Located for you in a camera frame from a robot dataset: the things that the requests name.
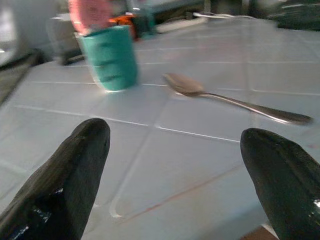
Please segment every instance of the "green cup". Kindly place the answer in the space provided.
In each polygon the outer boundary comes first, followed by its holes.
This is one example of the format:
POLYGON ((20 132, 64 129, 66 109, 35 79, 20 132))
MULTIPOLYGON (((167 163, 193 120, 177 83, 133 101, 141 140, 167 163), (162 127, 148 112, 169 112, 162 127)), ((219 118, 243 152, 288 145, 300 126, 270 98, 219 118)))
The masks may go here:
POLYGON ((138 66, 128 25, 108 27, 79 39, 99 86, 119 91, 137 82, 138 66))

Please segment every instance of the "spoon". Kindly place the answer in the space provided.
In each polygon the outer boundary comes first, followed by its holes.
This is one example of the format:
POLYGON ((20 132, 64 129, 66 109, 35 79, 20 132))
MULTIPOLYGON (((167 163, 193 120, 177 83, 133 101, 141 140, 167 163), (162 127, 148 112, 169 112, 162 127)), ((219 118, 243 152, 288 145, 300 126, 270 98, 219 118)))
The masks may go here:
POLYGON ((227 102, 229 104, 233 104, 238 107, 250 110, 257 114, 261 114, 267 118, 270 118, 274 121, 281 122, 284 124, 305 125, 313 121, 311 117, 306 115, 288 112, 288 111, 282 111, 282 110, 260 106, 260 105, 255 105, 252 103, 235 100, 230 97, 205 92, 201 83, 193 80, 190 77, 184 76, 182 74, 166 73, 163 75, 163 77, 173 90, 188 97, 203 97, 203 98, 218 99, 218 100, 227 102))

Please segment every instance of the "pink object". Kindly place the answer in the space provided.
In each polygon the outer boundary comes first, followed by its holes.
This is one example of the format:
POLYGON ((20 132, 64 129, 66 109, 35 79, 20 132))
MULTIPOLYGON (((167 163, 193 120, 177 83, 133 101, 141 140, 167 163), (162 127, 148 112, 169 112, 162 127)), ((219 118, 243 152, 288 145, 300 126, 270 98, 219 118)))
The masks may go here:
POLYGON ((81 35, 107 28, 111 5, 108 0, 69 0, 70 18, 81 35))

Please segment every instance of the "kitchen counter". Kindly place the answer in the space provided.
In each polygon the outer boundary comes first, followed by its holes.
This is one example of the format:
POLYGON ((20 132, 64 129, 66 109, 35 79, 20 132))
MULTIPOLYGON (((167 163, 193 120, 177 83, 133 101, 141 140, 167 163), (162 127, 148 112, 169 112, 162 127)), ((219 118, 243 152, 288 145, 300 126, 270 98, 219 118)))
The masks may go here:
POLYGON ((135 49, 139 84, 123 92, 98 88, 85 61, 31 69, 0 108, 0 211, 77 124, 99 117, 111 128, 110 152, 83 240, 234 240, 266 222, 242 161, 241 132, 273 131, 320 161, 320 32, 236 19, 135 49), (167 72, 315 123, 282 124, 175 94, 162 79, 167 72))

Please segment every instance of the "spoon handle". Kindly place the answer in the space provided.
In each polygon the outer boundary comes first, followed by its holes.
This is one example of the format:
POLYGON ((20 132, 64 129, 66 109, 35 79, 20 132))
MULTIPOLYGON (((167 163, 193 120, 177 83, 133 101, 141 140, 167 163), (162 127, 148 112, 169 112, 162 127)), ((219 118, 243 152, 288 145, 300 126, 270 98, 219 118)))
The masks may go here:
POLYGON ((221 96, 218 94, 206 92, 206 93, 200 94, 199 97, 219 99, 229 104, 237 105, 238 107, 248 109, 257 114, 261 114, 265 117, 268 117, 272 120, 275 120, 281 123, 305 125, 313 121, 311 117, 306 115, 288 112, 288 111, 282 111, 282 110, 260 106, 260 105, 255 105, 252 103, 239 101, 239 100, 226 97, 226 96, 221 96))

